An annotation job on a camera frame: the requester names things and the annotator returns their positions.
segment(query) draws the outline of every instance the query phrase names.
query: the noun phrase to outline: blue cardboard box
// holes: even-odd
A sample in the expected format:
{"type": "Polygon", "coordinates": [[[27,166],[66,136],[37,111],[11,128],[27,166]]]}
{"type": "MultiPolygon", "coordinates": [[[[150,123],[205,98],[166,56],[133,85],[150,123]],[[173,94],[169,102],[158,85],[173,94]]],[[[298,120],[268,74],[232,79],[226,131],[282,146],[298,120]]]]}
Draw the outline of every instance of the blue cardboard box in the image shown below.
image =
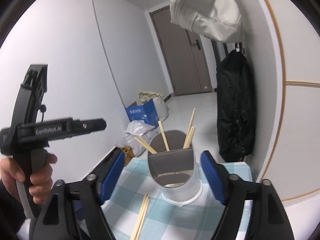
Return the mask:
{"type": "Polygon", "coordinates": [[[126,109],[130,122],[133,120],[143,120],[145,123],[158,127],[158,114],[153,103],[153,99],[149,100],[142,106],[129,106],[126,109]]]}

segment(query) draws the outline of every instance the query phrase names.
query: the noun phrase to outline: chopstick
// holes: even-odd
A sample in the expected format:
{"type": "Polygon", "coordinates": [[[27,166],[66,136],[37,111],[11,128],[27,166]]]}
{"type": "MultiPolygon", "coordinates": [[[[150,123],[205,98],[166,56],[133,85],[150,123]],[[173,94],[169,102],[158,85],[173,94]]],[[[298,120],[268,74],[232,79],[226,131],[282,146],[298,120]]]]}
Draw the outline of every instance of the chopstick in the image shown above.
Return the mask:
{"type": "Polygon", "coordinates": [[[144,206],[145,206],[145,204],[147,202],[147,199],[148,199],[148,195],[145,194],[144,197],[143,197],[143,200],[142,200],[142,204],[141,204],[141,207],[140,207],[138,218],[137,218],[137,221],[136,221],[136,223],[134,225],[130,240],[135,240],[135,238],[136,238],[137,232],[138,232],[139,227],[140,227],[140,221],[141,221],[141,218],[143,216],[143,208],[144,208],[144,206]]]}
{"type": "Polygon", "coordinates": [[[194,108],[193,111],[192,111],[192,115],[191,115],[191,119],[190,119],[188,131],[187,131],[187,135],[186,135],[186,139],[185,139],[184,144],[183,144],[183,149],[186,147],[186,144],[187,144],[187,139],[188,139],[188,136],[189,136],[190,131],[191,131],[193,119],[194,119],[194,117],[195,117],[195,112],[196,112],[196,109],[194,108]]]}
{"type": "Polygon", "coordinates": [[[144,139],[142,139],[142,137],[137,136],[135,139],[138,141],[138,143],[140,143],[143,147],[145,147],[149,152],[157,153],[155,149],[153,149],[150,145],[148,145],[148,143],[144,139]]]}
{"type": "Polygon", "coordinates": [[[196,128],[195,128],[194,126],[191,127],[190,133],[189,133],[189,135],[188,135],[188,137],[187,137],[187,142],[186,142],[185,146],[183,147],[184,149],[190,147],[190,144],[191,144],[191,142],[192,142],[193,135],[195,134],[195,129],[196,129],[196,128]]]}
{"type": "Polygon", "coordinates": [[[170,151],[169,145],[168,145],[168,141],[167,141],[167,138],[166,138],[166,136],[164,134],[161,121],[159,121],[158,124],[159,124],[159,128],[160,128],[160,131],[161,131],[161,134],[162,134],[162,138],[163,138],[163,142],[164,142],[165,148],[166,148],[167,151],[170,151]]]}
{"type": "Polygon", "coordinates": [[[147,214],[149,201],[150,201],[150,199],[148,197],[147,203],[145,203],[145,207],[144,207],[144,210],[143,210],[143,216],[142,216],[142,219],[141,219],[141,222],[140,222],[140,226],[139,226],[139,230],[138,230],[138,233],[137,233],[137,236],[136,236],[135,240],[139,239],[139,236],[140,236],[140,233],[141,233],[141,230],[142,230],[142,225],[143,225],[143,222],[144,222],[144,218],[145,218],[145,216],[147,214]]]}

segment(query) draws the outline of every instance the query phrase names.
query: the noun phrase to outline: checkered tablecloth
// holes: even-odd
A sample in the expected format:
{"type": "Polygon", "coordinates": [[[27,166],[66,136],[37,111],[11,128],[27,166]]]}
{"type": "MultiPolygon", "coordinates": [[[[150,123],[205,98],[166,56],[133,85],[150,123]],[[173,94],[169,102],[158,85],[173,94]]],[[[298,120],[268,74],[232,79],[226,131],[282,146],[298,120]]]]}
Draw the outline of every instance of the checkered tablecloth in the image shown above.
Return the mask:
{"type": "MultiPolygon", "coordinates": [[[[252,181],[246,163],[225,163],[229,173],[252,181]]],[[[145,159],[132,159],[122,171],[111,199],[102,210],[117,240],[130,239],[144,194],[150,197],[139,240],[209,240],[219,223],[224,206],[215,200],[208,181],[198,164],[203,190],[191,204],[178,207],[167,203],[150,176],[145,159]]],[[[244,239],[252,201],[246,201],[237,240],[244,239]]]]}

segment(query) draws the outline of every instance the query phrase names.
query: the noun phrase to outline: person's sleeve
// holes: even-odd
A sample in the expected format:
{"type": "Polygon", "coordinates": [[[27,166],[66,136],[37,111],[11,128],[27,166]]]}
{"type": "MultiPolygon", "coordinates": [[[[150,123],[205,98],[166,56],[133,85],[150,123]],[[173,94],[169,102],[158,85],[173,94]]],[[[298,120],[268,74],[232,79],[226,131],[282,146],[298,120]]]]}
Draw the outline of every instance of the person's sleeve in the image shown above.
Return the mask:
{"type": "Polygon", "coordinates": [[[10,226],[8,229],[16,234],[25,220],[21,203],[7,192],[0,181],[0,228],[8,224],[10,226]]]}

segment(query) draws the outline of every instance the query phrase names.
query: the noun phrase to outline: white floor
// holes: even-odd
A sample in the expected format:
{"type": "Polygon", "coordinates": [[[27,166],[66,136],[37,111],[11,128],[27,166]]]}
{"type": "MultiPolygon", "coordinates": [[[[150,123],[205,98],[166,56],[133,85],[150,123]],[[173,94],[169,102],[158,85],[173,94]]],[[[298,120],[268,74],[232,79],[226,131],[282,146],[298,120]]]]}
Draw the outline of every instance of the white floor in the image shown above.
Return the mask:
{"type": "MultiPolygon", "coordinates": [[[[170,98],[166,103],[169,116],[163,121],[164,130],[178,129],[187,132],[193,109],[196,114],[193,126],[196,127],[192,143],[196,161],[200,154],[209,150],[214,159],[222,163],[217,142],[217,94],[204,93],[170,98]]],[[[146,158],[146,152],[140,158],[146,158]]]]}

